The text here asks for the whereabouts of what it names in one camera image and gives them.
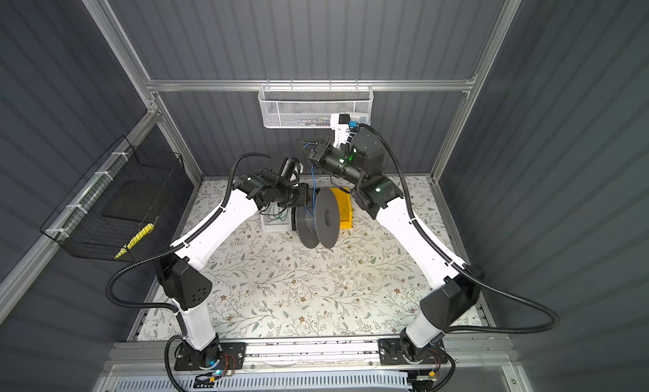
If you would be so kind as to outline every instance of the gray wall panel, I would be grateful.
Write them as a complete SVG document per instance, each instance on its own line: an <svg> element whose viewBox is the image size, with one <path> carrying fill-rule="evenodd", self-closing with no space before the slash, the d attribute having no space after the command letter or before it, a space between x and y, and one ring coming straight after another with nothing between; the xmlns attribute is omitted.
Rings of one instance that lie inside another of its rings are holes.
<svg viewBox="0 0 649 392"><path fill-rule="evenodd" d="M328 129L265 128L256 93L182 92L162 97L206 176L228 175L243 153L299 156L295 140L330 134ZM372 125L404 171L430 172L462 97L460 92L375 93ZM256 169L262 162L252 158L241 166ZM387 159L385 168L394 171Z"/></svg>
<svg viewBox="0 0 649 392"><path fill-rule="evenodd" d="M0 33L2 280L50 212L146 109L80 0L0 0ZM157 128L145 141L169 150ZM177 225L184 206L163 227ZM54 255L0 324L0 389L92 388L137 315L104 295L120 266ZM128 274L118 294L142 300L152 279L147 269Z"/></svg>
<svg viewBox="0 0 649 392"><path fill-rule="evenodd" d="M151 130L142 145L169 151L158 128ZM157 226L178 225L193 188L187 177L182 185L184 203L174 203ZM109 277L122 266L72 258L63 250L54 255L0 324L3 390L86 392L92 388L113 343L126 339L138 314L136 309L113 305L104 294ZM151 267L135 270L119 280L116 292L122 299L141 301L153 278ZM34 368L38 368L37 377Z"/></svg>
<svg viewBox="0 0 649 392"><path fill-rule="evenodd" d="M109 0L152 78L471 77L503 0Z"/></svg>
<svg viewBox="0 0 649 392"><path fill-rule="evenodd" d="M562 318L513 339L536 391L643 390L647 1L524 0L441 179L487 280ZM499 324L543 320L486 296Z"/></svg>
<svg viewBox="0 0 649 392"><path fill-rule="evenodd" d="M145 108L80 0L0 0L0 13L2 279Z"/></svg>

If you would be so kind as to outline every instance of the yellow container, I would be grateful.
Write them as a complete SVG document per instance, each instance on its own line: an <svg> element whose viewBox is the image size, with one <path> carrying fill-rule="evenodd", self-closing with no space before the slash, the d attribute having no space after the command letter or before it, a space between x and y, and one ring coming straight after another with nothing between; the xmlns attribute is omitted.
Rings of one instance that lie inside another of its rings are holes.
<svg viewBox="0 0 649 392"><path fill-rule="evenodd" d="M338 188L331 188L338 201L338 211L340 212L340 228L352 228L352 198L349 193L345 193Z"/></svg>

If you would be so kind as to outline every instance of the yellow tape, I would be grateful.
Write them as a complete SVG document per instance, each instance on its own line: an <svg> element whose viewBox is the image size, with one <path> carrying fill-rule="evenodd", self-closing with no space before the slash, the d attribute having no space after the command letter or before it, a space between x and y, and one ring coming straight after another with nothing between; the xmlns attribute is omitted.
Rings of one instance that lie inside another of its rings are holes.
<svg viewBox="0 0 649 392"><path fill-rule="evenodd" d="M144 228L142 230L140 230L139 233L135 234L133 236L133 238L130 239L128 244L126 244L124 247L121 248L121 250L119 250L117 255L115 255L115 258L117 259L117 258L121 257L122 255L124 255L126 253L126 251L133 248L135 246L135 244L138 243L138 241L140 241L141 239L144 238L145 235L147 235L147 234L149 234L149 233L151 233L153 231L153 227L154 227L153 223L149 223L148 225L144 226Z"/></svg>

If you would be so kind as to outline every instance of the robotic arm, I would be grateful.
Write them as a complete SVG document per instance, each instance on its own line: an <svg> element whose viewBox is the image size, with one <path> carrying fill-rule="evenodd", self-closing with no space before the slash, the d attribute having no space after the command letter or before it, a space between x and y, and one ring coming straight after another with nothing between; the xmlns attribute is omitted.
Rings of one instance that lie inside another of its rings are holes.
<svg viewBox="0 0 649 392"><path fill-rule="evenodd" d="M361 132L354 116L349 115L332 115L331 129L335 131L333 139L300 140L296 144L304 148L305 143L313 143L307 148L309 162L354 185L351 195L359 207L399 240L433 289L420 301L420 314L401 332L404 356L412 362L417 361L430 343L440 340L450 324L477 302L480 286L450 266L451 263L424 240L412 221L417 220L452 263L478 278L483 277L483 271L477 266L467 266L416 214L410 218L403 192L382 172L385 148L377 136L366 130Z"/></svg>
<svg viewBox="0 0 649 392"><path fill-rule="evenodd" d="M308 185L299 183L301 164L295 158L275 157L272 165L237 180L227 201L212 210L187 234L171 243L177 250L157 260L158 282L171 303L183 334L183 351L201 369L223 369L223 351L207 308L212 283L200 274L214 251L245 219L276 202L280 207L306 204Z"/></svg>
<svg viewBox="0 0 649 392"><path fill-rule="evenodd" d="M354 120L348 115L332 116L332 129L334 138L302 140L297 144L305 153L305 143L312 145L308 159L314 167L355 185L351 194L361 209L401 242L433 289L421 300L421 313L401 333L404 355L415 361L426 353L431 342L441 339L450 323L475 304L480 289L464 280L440 255L432 252L430 245L412 225L401 189L382 173L384 149L376 137L359 134ZM352 144L348 138L354 134L356 140ZM182 244L185 247L161 258L157 266L158 280L171 303L178 308L185 349L205 369L218 367L221 351L207 309L212 283L199 271L230 233L257 210L270 202L278 202L281 207L301 207L307 202L308 185L297 183L299 162L284 158L276 160L273 165L280 167L240 177L226 207L216 207L189 233L172 243L172 247ZM196 234L219 209L223 217ZM447 256L458 265L464 265L464 261L439 241L424 222L415 218ZM475 267L471 271L480 275Z"/></svg>

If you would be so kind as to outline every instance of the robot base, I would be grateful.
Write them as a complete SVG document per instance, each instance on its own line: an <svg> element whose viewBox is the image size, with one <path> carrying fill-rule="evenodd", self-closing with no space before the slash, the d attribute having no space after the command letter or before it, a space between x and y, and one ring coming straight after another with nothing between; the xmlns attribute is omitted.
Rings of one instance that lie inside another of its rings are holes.
<svg viewBox="0 0 649 392"><path fill-rule="evenodd" d="M174 371L202 371L200 367L204 367L205 363L199 362L199 360L190 354L189 351L185 351L185 344L181 344L178 348L178 355L176 356L176 363L173 366ZM221 348L223 352L221 353L221 362L214 369L225 369L225 356L224 354L231 355L234 359L234 364L232 363L233 359L230 359L228 363L228 370L230 369L241 369L243 368L243 360L245 359L245 343L221 343Z"/></svg>
<svg viewBox="0 0 649 392"><path fill-rule="evenodd" d="M444 343L439 340L436 344L431 345L430 348L421 357L418 357L416 362L409 362L404 353L401 351L401 342L399 339L379 339L378 350L381 358L381 365L409 365L409 364L446 364L448 360L445 356L439 353L439 349L444 348Z"/></svg>

